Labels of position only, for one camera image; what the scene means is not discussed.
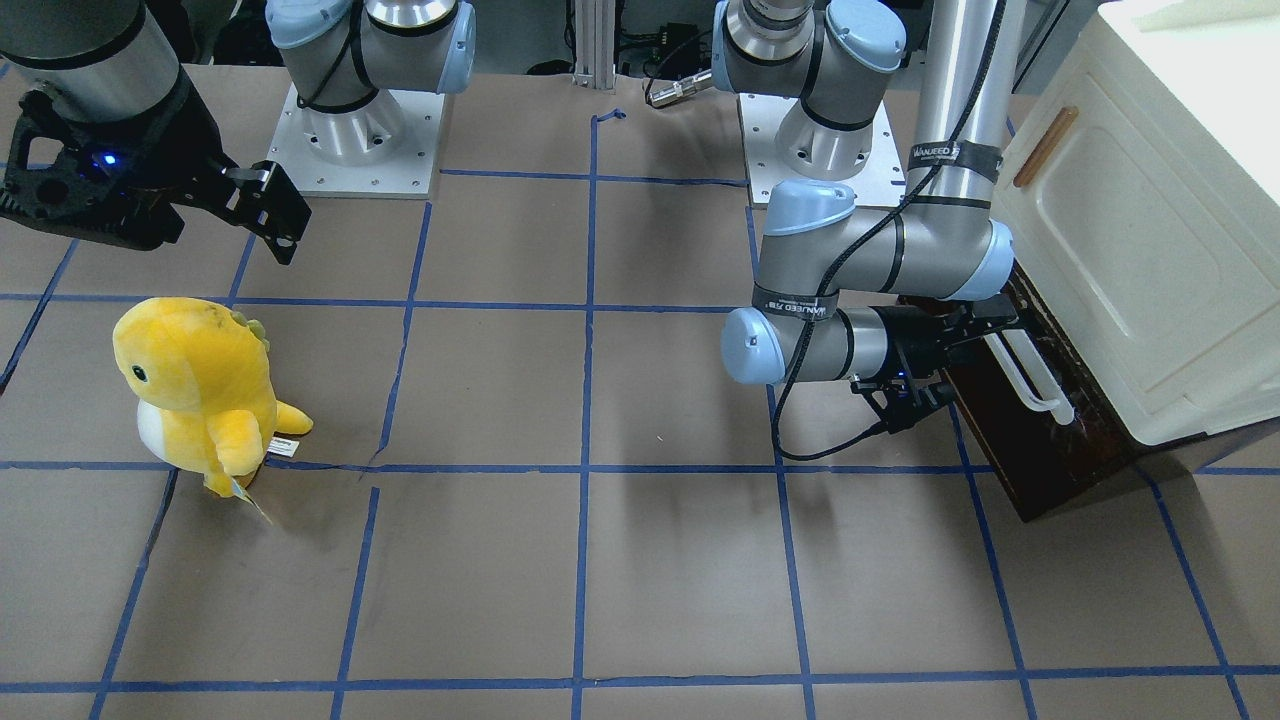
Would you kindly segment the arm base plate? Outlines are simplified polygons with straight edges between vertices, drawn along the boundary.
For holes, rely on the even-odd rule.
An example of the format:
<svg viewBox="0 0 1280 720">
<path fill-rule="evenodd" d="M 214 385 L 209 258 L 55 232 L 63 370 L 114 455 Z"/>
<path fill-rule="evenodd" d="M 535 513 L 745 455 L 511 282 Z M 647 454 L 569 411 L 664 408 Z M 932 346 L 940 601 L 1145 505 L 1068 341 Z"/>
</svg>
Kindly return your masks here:
<svg viewBox="0 0 1280 720">
<path fill-rule="evenodd" d="M 787 179 L 846 184 L 860 208 L 892 208 L 906 192 L 884 104 L 872 124 L 850 132 L 817 124 L 795 97 L 740 94 L 739 110 L 755 209 L 765 209 L 774 187 Z"/>
<path fill-rule="evenodd" d="M 268 159 L 303 196 L 429 199 L 451 96 L 390 90 L 365 108 L 326 114 L 291 86 Z"/>
</svg>

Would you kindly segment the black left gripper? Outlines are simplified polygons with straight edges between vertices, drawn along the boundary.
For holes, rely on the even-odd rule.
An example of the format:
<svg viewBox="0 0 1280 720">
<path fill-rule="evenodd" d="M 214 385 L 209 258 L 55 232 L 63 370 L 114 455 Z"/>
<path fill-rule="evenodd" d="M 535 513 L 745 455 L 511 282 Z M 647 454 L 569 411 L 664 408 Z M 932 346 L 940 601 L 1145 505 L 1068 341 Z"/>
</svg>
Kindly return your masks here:
<svg viewBox="0 0 1280 720">
<path fill-rule="evenodd" d="M 879 310 L 888 347 L 879 370 L 879 382 L 901 378 L 924 380 L 951 366 L 977 363 L 977 350 L 969 342 L 1009 329 L 1020 329 L 1018 306 L 1007 295 L 977 301 L 961 301 L 945 315 L 919 307 L 896 305 Z"/>
</svg>

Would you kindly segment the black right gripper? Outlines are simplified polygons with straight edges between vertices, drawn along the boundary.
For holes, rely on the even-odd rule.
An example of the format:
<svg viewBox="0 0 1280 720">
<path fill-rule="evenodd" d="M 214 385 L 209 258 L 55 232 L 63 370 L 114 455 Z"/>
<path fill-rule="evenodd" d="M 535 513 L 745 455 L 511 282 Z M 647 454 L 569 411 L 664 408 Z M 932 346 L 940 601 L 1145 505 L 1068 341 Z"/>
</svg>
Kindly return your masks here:
<svg viewBox="0 0 1280 720">
<path fill-rule="evenodd" d="M 46 85 L 28 90 L 19 105 L 3 218 L 150 251 L 177 242 L 186 223 L 173 206 L 183 204 L 248 228 L 278 264 L 291 265 L 310 206 L 280 163 L 236 167 L 186 70 L 160 102 L 124 120 L 65 118 Z"/>
</svg>

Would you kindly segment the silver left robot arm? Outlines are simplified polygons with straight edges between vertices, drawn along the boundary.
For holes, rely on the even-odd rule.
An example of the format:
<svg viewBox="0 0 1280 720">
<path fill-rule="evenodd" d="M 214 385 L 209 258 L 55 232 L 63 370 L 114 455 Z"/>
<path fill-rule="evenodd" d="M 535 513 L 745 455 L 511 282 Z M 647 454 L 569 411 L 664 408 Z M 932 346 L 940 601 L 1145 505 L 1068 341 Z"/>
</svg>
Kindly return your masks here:
<svg viewBox="0 0 1280 720">
<path fill-rule="evenodd" d="M 1010 229 L 991 215 L 1023 1 L 937 1 L 913 143 L 887 149 L 904 183 L 858 178 L 878 154 L 876 117 L 905 54 L 906 31 L 879 1 L 721 1 L 717 88 L 790 97 L 751 301 L 721 337 L 739 383 L 933 377 L 991 322 L 916 307 L 845 307 L 863 291 L 943 301 L 996 295 L 1014 264 Z"/>
</svg>

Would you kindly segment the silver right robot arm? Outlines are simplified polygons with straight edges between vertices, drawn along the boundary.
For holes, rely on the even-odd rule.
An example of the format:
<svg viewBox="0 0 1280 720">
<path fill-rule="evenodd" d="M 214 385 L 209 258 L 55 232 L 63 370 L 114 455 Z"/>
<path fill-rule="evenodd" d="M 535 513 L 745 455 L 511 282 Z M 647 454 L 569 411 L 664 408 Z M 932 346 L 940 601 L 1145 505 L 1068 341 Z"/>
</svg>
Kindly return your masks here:
<svg viewBox="0 0 1280 720">
<path fill-rule="evenodd" d="M 180 237 L 179 206 L 256 234 L 287 265 L 310 195 L 410 193 L 429 169 L 415 96 L 468 87 L 466 1 L 242 1 L 209 58 L 278 70 L 275 147 L 233 160 L 191 78 L 180 1 L 5 1 L 3 60 L 28 85 L 3 161 L 3 218 L 32 231 L 151 251 Z"/>
</svg>

